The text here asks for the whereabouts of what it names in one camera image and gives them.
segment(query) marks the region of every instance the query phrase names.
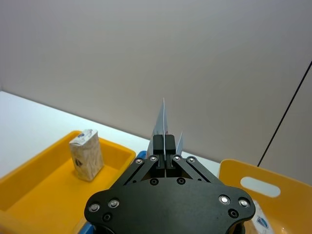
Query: bin handle cutout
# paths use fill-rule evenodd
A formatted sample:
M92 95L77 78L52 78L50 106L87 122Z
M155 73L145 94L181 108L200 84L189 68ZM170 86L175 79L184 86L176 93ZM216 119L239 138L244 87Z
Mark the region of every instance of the bin handle cutout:
M277 186L249 176L242 178L240 184L246 189L253 190L269 197L277 197L281 194L281 190Z

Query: white table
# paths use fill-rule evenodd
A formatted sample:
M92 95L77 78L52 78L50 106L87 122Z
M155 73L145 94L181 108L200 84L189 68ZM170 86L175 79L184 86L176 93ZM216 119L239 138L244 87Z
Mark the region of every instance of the white table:
M71 131L84 129L97 129L99 137L130 148L136 154L146 150L149 143L147 139L1 91L0 178ZM194 155L183 152L182 156ZM195 157L217 176L219 163Z

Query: yellow bin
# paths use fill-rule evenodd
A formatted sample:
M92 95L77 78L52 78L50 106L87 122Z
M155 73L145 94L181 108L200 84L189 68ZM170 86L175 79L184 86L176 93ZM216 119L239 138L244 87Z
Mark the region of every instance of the yellow bin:
M244 188L241 180L251 177L280 188L280 195L269 197ZM221 162L220 180L238 187L259 202L275 234L312 234L312 187L298 180L258 168L251 164L227 159Z
M74 233L87 199L108 189L135 158L134 151L100 138L104 167L92 182L74 174L74 131L0 179L0 233Z

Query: white wall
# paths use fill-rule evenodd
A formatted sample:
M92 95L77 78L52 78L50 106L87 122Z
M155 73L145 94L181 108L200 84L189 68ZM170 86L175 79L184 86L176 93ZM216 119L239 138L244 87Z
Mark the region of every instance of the white wall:
M310 70L260 166L312 185L311 140Z
M0 3L3 90L256 164L312 57L310 0Z

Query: black cable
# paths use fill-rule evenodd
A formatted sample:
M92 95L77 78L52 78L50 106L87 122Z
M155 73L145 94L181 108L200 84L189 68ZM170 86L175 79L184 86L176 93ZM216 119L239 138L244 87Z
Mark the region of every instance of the black cable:
M268 151L268 149L269 149L269 147L270 147L270 145L271 145L271 143L272 143L272 141L273 141L273 139L274 139L274 137L275 137L275 135L276 135L276 133L277 133L279 127L281 126L281 124L282 124L282 122L283 122L283 120L284 120L284 118L285 118L285 116L286 116L286 114L287 114L287 112L288 112L290 106L291 106L292 103L293 103L294 98L296 97L296 95L297 95L297 93L298 93L298 91L299 91L299 89L300 89L300 87L301 87L301 85L302 85L304 79L306 78L306 76L307 76L307 74L308 74L308 72L309 72L309 70L310 70L310 68L311 68L311 65L312 65L312 61L310 62L310 64L309 64L309 66L308 66L308 68L307 68L307 70L306 70L306 72L305 72L303 78L301 79L301 82L299 83L299 85L298 85L298 87L297 87L297 89L296 89L296 92L294 93L294 95L293 95L293 97L292 97L290 103L288 104L288 107L287 107L285 113L283 114L283 117L281 118L281 120L280 120L280 122L279 122L277 128L275 129L275 132L274 132L274 134L273 134L273 136L272 136L272 138L271 138L271 140L270 140L270 142L269 142L267 148L265 149L265 151L264 151L264 153L263 153L263 155L262 155L262 157L261 157L261 159L260 159L260 161L259 161L257 167L260 166L260 163L262 162L262 160L263 160L263 158L264 158L264 155L267 153L267 151Z

